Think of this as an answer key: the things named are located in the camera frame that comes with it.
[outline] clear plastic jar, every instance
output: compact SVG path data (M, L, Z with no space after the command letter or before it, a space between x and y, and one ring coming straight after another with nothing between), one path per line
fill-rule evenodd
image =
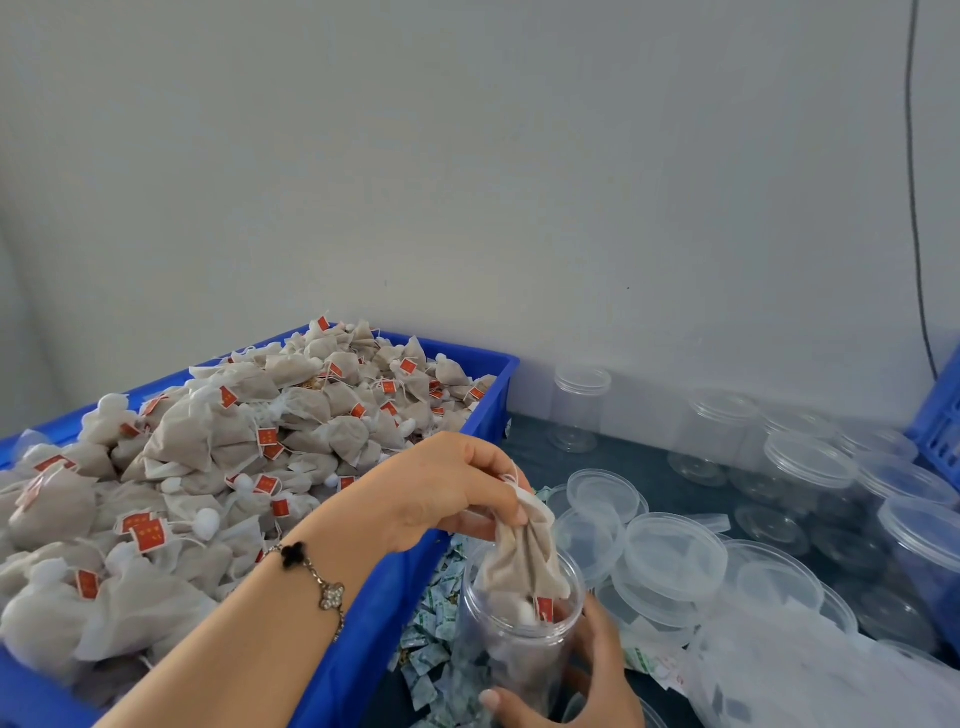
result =
M477 696L494 687L515 692L542 716L550 715L560 695L566 659L573 646L573 628L583 612L587 593L580 569L561 551L560 569L570 584L570 597L554 600L554 609L557 619L568 617L552 624L510 623L504 619L501 600L506 595L481 592L473 586L491 549L492 544L481 546L464 567L451 657L451 694L462 699L450 708L458 721L471 725L481 725L476 722L478 717L489 720Z
M732 392L696 392L677 442L667 456L670 467L687 480L711 487L727 482L721 466L733 465L756 405Z
M564 452L589 452L597 447L604 397L610 392L610 374L597 367L561 364L553 375L549 438Z

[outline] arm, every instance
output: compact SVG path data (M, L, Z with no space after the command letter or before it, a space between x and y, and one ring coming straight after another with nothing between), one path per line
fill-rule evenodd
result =
M489 506L506 522L526 516L509 485L512 461L493 445L441 433L396 455L331 498L283 538L306 544L320 576L345 587L344 611L388 553L415 546L428 528L491 540ZM97 724L285 726L337 628L318 608L320 588L303 568L271 554L193 633Z

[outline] clear plastic container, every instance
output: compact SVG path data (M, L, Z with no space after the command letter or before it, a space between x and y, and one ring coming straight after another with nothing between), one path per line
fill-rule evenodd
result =
M821 496L853 485L856 464L821 440L793 432L774 432L763 446L764 474L782 480L780 506L801 516L816 510Z
M836 435L836 426L816 412L761 404L759 417L751 425L737 454L737 467L749 473L758 473L763 470L766 460L763 446L767 443L767 437L774 432L795 432L798 435L812 437L814 440L829 442Z
M561 364L553 375L550 442L564 452L590 452L597 447L604 397L610 374L598 367Z
M598 503L608 503L623 523L650 512L646 498L633 483L609 471L577 471L566 482L566 496L574 509L584 512Z
M853 420L837 423L833 444L847 455L862 452L884 452L912 463L919 450L914 443L889 427L877 427Z
M701 391L689 399L670 467L699 485L727 482L723 466L733 465L757 409L752 400L732 392Z
M610 575L623 553L626 529L608 503L595 503L588 511L570 509L553 525L558 549L566 551L584 576L588 589L595 589Z
M741 505L733 516L755 541L776 546L791 556L803 556L810 551L804 530L785 513L762 505Z
M555 600L554 610L558 619L568 616L552 624L519 624L507 617L505 595L483 593L473 587L480 565L491 549L493 544L477 549L464 567L450 691L462 699L448 707L458 721L473 721L487 715L477 700L480 692L502 687L515 692L542 716L548 716L560 694L574 627L584 608L587 589L583 575L573 560L560 552L560 568L570 584L570 598L561 603Z

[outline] finger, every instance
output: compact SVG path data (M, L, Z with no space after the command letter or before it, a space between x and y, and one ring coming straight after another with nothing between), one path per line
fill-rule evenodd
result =
M517 485L523 490L533 493L534 489L530 487L527 476L510 459L510 455L486 440L468 437L467 435L464 435L463 438L464 460L468 465L493 477L515 474Z
M564 670L564 682L583 697L590 695L590 676L578 667L567 665Z
M473 539L492 541L496 535L496 522L485 516L469 511L461 511L456 516L442 519L437 527L448 533L462 533Z
M480 693L480 703L500 721L503 728L546 728L551 725L508 690L494 688Z
M486 505L511 526L526 525L529 519L516 496L516 488L486 473L467 468L463 479L467 505Z

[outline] white wall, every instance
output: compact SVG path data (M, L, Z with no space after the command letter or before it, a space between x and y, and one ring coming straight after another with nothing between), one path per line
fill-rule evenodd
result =
M0 439L65 411L66 398L0 234Z
M906 423L906 0L0 4L0 211L74 404L329 309ZM958 340L960 5L924 0L921 233Z

